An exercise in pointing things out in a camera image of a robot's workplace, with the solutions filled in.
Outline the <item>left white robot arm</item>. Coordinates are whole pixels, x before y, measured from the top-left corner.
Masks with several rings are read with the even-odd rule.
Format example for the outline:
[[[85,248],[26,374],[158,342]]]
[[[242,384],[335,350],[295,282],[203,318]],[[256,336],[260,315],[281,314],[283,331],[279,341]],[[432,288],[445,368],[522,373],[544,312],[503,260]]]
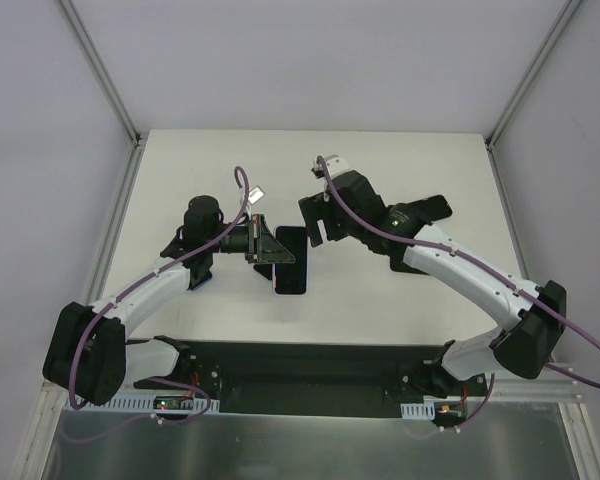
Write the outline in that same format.
[[[140,343],[130,335],[171,299],[212,278],[217,253],[242,254],[250,264],[292,264],[294,255],[260,214],[241,211],[225,223],[218,201],[190,200],[183,224],[152,267],[120,292],[89,305],[71,302],[60,312],[43,365],[46,380],[68,390],[70,404],[107,403],[123,385],[163,382],[191,387],[190,348],[164,335]]]

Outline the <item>black phone case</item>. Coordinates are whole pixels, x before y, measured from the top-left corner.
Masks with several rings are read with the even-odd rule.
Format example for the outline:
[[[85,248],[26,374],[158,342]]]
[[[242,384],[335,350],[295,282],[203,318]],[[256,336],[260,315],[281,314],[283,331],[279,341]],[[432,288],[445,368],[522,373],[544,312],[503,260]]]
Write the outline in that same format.
[[[389,256],[390,270],[393,272],[396,272],[396,273],[425,275],[425,272],[423,272],[417,268],[411,267],[407,263],[404,262],[404,253],[405,253],[405,251],[396,251]]]
[[[453,215],[450,204],[446,197],[441,194],[416,200],[411,205],[431,222],[445,220]]]

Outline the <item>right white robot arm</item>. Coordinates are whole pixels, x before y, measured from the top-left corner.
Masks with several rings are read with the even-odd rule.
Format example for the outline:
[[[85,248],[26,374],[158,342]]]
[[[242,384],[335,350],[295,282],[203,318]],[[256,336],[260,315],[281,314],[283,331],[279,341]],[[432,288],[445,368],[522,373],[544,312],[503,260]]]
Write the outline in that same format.
[[[437,221],[452,210],[441,195],[385,204],[355,170],[336,175],[324,192],[300,199],[312,246],[346,237],[390,260],[394,272],[429,275],[486,312],[496,328],[468,340],[450,340],[433,360],[410,373],[412,387],[445,398],[466,380],[508,371],[533,380],[564,332],[566,291],[554,281],[539,286],[488,265],[457,245]]]

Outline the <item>black cased phone with ring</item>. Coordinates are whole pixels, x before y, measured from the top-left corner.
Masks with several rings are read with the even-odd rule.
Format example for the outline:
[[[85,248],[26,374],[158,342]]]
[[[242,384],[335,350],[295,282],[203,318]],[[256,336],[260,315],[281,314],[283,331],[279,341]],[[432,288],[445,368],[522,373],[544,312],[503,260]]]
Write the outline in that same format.
[[[264,277],[267,281],[273,281],[273,264],[254,264],[253,270]]]

